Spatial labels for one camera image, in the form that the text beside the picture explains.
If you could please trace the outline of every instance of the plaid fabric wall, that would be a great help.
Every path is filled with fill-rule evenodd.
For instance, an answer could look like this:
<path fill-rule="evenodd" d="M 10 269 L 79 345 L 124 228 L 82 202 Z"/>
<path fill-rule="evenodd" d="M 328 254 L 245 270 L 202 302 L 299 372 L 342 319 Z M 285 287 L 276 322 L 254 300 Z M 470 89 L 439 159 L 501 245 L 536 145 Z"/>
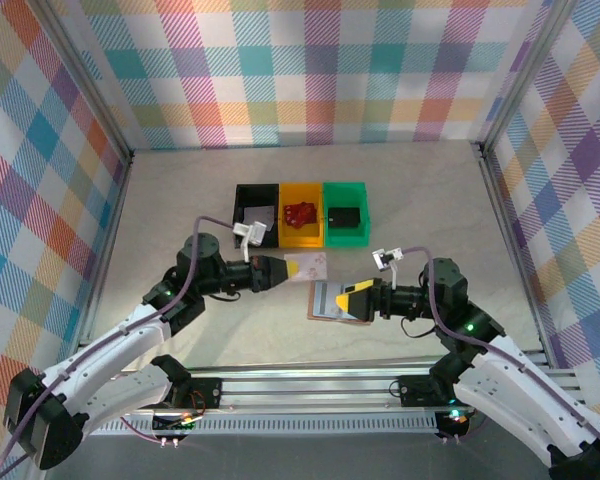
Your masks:
<path fill-rule="evenodd" d="M 536 14 L 536 18 L 533 21 L 533 25 L 527 32 L 527 36 L 522 42 L 522 46 L 516 55 L 515 60 L 509 67 L 509 71 L 507 72 L 507 76 L 505 77 L 504 82 L 502 82 L 502 86 L 498 91 L 498 95 L 489 110 L 489 114 L 487 115 L 486 121 L 483 123 L 482 128 L 480 129 L 480 133 L 478 134 L 478 141 L 484 141 L 489 130 L 491 130 L 491 126 L 493 125 L 493 120 L 496 118 L 498 113 L 500 112 L 500 107 L 502 106 L 502 102 L 509 95 L 511 88 L 513 87 L 514 82 L 516 81 L 518 74 L 520 73 L 520 69 L 524 65 L 529 52 L 531 50 L 531 46 L 538 38 L 542 27 L 544 26 L 544 22 L 547 20 L 549 15 L 549 10 L 553 6 L 555 0 L 543 0 L 538 13 Z"/>
<path fill-rule="evenodd" d="M 67 354 L 122 173 L 24 0 L 1 0 L 0 450 L 11 377 Z"/>
<path fill-rule="evenodd" d="M 579 2 L 496 153 L 551 346 L 600 410 L 600 0 Z"/>
<path fill-rule="evenodd" d="M 468 138 L 528 3 L 54 2 L 130 143 L 154 149 Z"/>

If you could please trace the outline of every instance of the white robotic arm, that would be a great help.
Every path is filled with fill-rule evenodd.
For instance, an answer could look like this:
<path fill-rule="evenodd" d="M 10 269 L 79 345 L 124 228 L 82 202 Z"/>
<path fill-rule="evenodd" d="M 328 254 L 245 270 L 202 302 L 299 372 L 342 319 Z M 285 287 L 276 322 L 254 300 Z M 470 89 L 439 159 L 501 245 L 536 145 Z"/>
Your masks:
<path fill-rule="evenodd" d="M 429 260 L 420 285 L 396 285 L 396 261 L 416 251 Z M 600 480 L 600 415 L 555 384 L 469 301 L 467 280 L 451 259 L 433 259 L 424 247 L 373 256 L 381 271 L 392 270 L 392 282 L 358 283 L 336 299 L 340 308 L 367 322 L 376 311 L 384 318 L 434 319 L 434 331 L 450 351 L 430 370 L 427 388 L 437 400 L 460 401 L 487 415 L 527 445 L 555 480 Z M 421 393 L 400 379 L 398 387 L 403 405 Z"/>
<path fill-rule="evenodd" d="M 257 243 L 262 232 L 262 228 L 251 228 L 244 233 L 251 243 Z M 66 459 L 83 438 L 113 417 L 165 400 L 175 408 L 193 410 L 219 402 L 215 379 L 206 379 L 196 387 L 189 372 L 168 355 L 155 358 L 132 375 L 119 374 L 202 314 L 204 296 L 268 290 L 284 282 L 294 265 L 263 255 L 225 262 L 215 237 L 203 233 L 197 241 L 193 238 L 178 253 L 177 265 L 165 273 L 127 319 L 41 375 L 25 369 L 12 379 L 4 420 L 12 439 L 0 463 L 17 441 L 39 468 L 48 469 Z"/>

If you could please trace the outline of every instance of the red toy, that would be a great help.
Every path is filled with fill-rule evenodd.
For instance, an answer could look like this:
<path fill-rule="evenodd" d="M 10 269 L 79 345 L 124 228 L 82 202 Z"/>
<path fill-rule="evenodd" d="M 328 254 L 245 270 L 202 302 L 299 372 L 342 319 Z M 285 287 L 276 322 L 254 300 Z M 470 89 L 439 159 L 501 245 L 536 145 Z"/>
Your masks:
<path fill-rule="evenodd" d="M 318 212 L 313 203 L 298 203 L 284 206 L 284 220 L 293 228 L 302 228 L 309 223 L 318 222 Z"/>

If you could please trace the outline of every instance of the white table surface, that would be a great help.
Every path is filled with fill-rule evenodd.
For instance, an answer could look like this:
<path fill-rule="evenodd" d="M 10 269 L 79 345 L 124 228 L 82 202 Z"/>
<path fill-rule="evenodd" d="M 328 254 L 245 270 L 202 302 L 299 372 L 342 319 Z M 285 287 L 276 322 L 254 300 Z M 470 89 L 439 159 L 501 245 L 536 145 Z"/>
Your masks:
<path fill-rule="evenodd" d="M 231 222 L 238 183 L 363 181 L 372 220 L 371 245 L 326 249 L 329 279 L 379 274 L 378 248 L 428 246 L 451 257 L 469 280 L 470 298 L 500 322 L 519 346 L 540 346 L 531 312 L 498 229 L 470 145 L 463 141 L 215 151 L 136 156 L 94 334 L 122 321 L 175 265 L 198 215 Z M 225 260 L 237 260 L 229 230 L 205 224 Z M 261 250 L 279 255 L 287 250 Z M 400 263 L 399 283 L 415 284 L 424 256 Z M 235 304 L 207 300 L 206 312 L 133 366 L 169 353 L 188 367 L 382 359 L 444 354 L 435 336 L 405 337 L 399 318 L 369 326 L 308 320 L 309 284 L 246 292 Z M 428 329 L 429 320 L 408 324 Z"/>

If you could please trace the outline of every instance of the paper card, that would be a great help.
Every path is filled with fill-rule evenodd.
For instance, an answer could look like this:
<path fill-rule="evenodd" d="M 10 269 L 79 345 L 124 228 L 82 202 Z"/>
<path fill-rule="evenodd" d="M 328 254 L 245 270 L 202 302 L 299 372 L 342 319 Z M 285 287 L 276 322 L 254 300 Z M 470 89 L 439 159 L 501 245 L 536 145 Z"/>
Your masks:
<path fill-rule="evenodd" d="M 344 293 L 345 288 L 353 284 L 337 282 L 314 282 L 309 291 L 309 320 L 324 320 L 342 322 L 349 325 L 370 325 L 362 322 L 352 315 L 343 312 L 336 304 L 336 297 Z"/>
<path fill-rule="evenodd" d="M 327 254 L 324 252 L 287 253 L 284 259 L 298 264 L 298 273 L 291 277 L 289 282 L 313 282 L 327 279 Z"/>
<path fill-rule="evenodd" d="M 242 223 L 245 225 L 251 225 L 254 222 L 264 223 L 267 226 L 267 232 L 270 232 L 275 221 L 276 211 L 273 205 L 244 208 L 244 220 L 242 220 Z"/>

